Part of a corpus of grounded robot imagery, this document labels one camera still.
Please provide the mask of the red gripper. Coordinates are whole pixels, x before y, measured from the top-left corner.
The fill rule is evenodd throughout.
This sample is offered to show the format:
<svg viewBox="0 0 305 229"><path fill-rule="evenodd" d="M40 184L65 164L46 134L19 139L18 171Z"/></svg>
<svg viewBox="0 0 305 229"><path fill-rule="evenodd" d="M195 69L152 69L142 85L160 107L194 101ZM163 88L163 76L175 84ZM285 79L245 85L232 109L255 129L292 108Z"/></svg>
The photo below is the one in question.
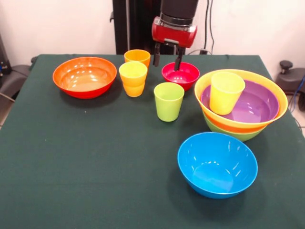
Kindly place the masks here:
<svg viewBox="0 0 305 229"><path fill-rule="evenodd" d="M193 45L197 34L197 26L175 27L164 23L160 17L155 17L152 24L152 38L155 43L153 65L159 66L161 43L175 44L176 54L174 70L178 71L184 55L184 48L190 48Z"/></svg>

